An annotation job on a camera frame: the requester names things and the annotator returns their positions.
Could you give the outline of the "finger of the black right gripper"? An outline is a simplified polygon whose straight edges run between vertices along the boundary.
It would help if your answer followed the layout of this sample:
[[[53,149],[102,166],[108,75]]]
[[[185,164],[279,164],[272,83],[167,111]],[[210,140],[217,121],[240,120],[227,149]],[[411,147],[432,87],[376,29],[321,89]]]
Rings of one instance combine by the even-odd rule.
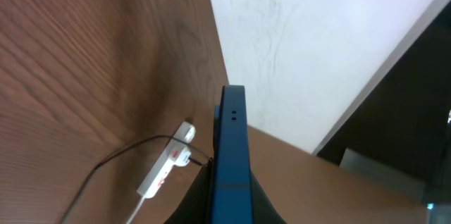
[[[202,166],[177,209],[164,224],[205,224],[209,214],[212,159]]]
[[[251,173],[254,224],[286,224]]]

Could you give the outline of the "blue Galaxy smartphone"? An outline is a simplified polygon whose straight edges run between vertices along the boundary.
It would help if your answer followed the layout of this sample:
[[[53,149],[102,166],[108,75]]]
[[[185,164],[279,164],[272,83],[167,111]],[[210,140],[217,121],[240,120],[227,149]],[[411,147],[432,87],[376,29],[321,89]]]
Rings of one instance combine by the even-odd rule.
[[[210,223],[253,223],[245,88],[226,85],[214,112]]]

